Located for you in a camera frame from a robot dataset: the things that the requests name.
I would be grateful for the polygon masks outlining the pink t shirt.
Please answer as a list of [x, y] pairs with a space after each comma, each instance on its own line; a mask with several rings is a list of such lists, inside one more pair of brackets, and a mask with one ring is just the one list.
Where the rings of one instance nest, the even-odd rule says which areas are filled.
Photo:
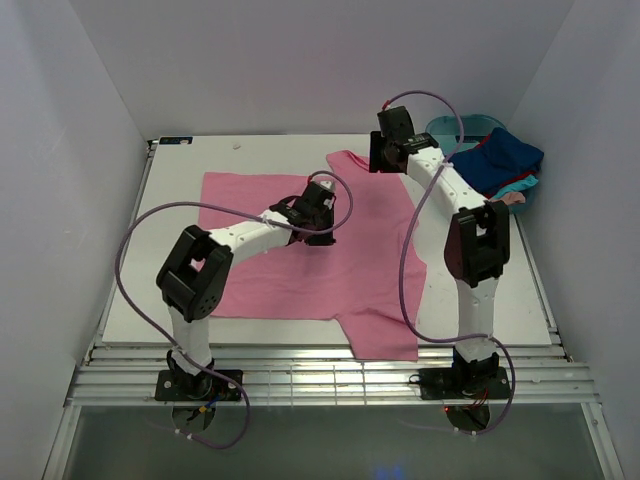
[[399, 175], [366, 172], [362, 156], [326, 160], [346, 182], [336, 188], [335, 216], [346, 221], [336, 243], [298, 242], [233, 267], [210, 338], [240, 330], [267, 338], [280, 320], [335, 320], [356, 358], [414, 361], [417, 338], [405, 322], [417, 316], [427, 267], [414, 250], [401, 255], [413, 203]]

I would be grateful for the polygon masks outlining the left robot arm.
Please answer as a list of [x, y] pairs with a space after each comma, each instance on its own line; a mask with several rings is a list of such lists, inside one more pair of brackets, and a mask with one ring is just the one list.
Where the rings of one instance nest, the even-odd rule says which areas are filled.
[[271, 249], [304, 242], [309, 246], [335, 243], [335, 183], [308, 182], [300, 195], [286, 197], [264, 211], [259, 221], [204, 230], [183, 230], [161, 267], [156, 284], [171, 317], [178, 345], [167, 355], [171, 379], [182, 395], [201, 399], [210, 394], [213, 378], [208, 317], [223, 298], [232, 268]]

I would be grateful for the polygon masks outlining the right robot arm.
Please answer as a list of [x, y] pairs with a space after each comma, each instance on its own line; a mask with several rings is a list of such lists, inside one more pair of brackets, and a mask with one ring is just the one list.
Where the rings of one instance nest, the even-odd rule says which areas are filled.
[[433, 199], [449, 220], [443, 258], [456, 283], [458, 333], [448, 339], [452, 363], [426, 368], [416, 384], [424, 400], [506, 399], [510, 385], [494, 336], [495, 295], [510, 259], [508, 207], [476, 192], [445, 159], [436, 140], [418, 134], [403, 106], [383, 106], [370, 134], [369, 170], [405, 174]]

